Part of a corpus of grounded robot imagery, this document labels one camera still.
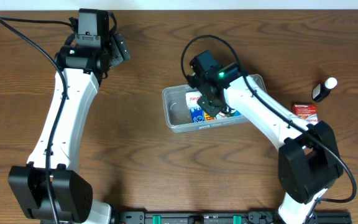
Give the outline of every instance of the white arm segment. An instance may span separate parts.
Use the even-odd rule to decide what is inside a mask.
[[[78,172],[78,150],[80,149],[86,115],[94,96],[98,93],[99,84],[93,73],[83,73],[82,69],[65,68],[63,75],[67,83],[68,98],[60,115],[53,139],[50,168],[56,169],[58,164],[65,164],[67,170]],[[55,93],[53,94],[47,120],[41,137],[27,160],[27,163],[34,162],[34,167],[45,168],[44,152],[62,100],[62,91],[62,81],[59,74],[56,73]]]
[[[266,94],[259,88],[258,84],[251,76],[247,76],[251,87],[257,90],[259,96],[264,99],[270,106],[275,108],[282,115],[297,124],[299,127],[307,130],[306,125],[309,123],[289,112],[280,103],[277,103],[272,97]],[[224,91],[226,103],[246,118],[248,118],[266,137],[273,143],[274,147],[278,148],[284,145],[286,138],[296,138],[301,133],[295,128],[288,128],[288,124],[273,114],[267,109],[260,101],[252,96],[251,91],[248,89],[242,77],[230,83],[230,87]]]
[[[277,103],[272,97],[259,88],[251,76],[247,76],[249,84],[254,90],[257,90],[259,96],[267,102],[270,106],[275,108],[279,113],[291,119],[296,125],[307,130],[306,125],[309,123],[289,112],[280,103]],[[286,138],[296,138],[301,133],[295,128],[288,128],[288,124],[273,114],[266,108],[256,97],[252,96],[251,91],[248,89],[244,78],[240,77],[230,83],[230,87],[224,91],[226,103],[246,118],[249,119],[268,139],[273,143],[274,147],[278,150],[279,147],[284,145]],[[314,199],[322,196],[327,189],[318,192]],[[285,194],[284,201],[278,209],[283,221],[286,224],[302,224],[308,212],[313,206],[314,200],[307,204],[298,203],[291,198],[287,193]]]

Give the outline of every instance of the white bottle cap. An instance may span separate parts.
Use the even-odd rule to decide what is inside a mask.
[[[327,89],[332,90],[337,84],[338,84],[338,81],[336,80],[336,78],[331,77],[326,80],[326,82],[324,83],[324,86]]]

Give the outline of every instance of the label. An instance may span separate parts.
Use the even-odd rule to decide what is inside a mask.
[[[199,127],[198,129],[204,129],[204,128],[209,128],[209,125],[201,126],[201,127]]]
[[[205,121],[204,111],[199,107],[190,108],[193,123]]]
[[[197,100],[201,97],[201,93],[198,91],[186,93],[187,108],[200,107],[197,104]]]
[[[317,85],[316,88],[314,88],[313,93],[311,94],[311,97],[315,99],[320,94],[321,84]]]
[[[293,105],[292,112],[298,117],[309,121],[311,124],[318,123],[316,105]]]

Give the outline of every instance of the snack package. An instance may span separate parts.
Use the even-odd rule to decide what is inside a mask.
[[[193,120],[193,123],[197,122],[203,122],[203,121],[212,121],[215,119],[225,119],[230,118],[233,116],[240,116],[240,112],[236,110],[232,110],[229,114],[224,114],[222,112],[219,112],[216,117],[212,118],[208,115],[208,113],[205,113],[203,109],[201,109],[200,106],[197,104],[197,100],[200,98],[201,93],[198,91],[192,91],[186,93],[186,103],[187,108],[190,110],[191,118]]]
[[[318,123],[316,105],[293,105],[292,113],[302,119],[309,121],[311,124]]]

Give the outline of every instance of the black base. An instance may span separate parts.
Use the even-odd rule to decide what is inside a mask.
[[[274,211],[248,213],[145,213],[122,212],[125,224],[283,224]],[[351,224],[348,212],[316,212],[308,224]]]

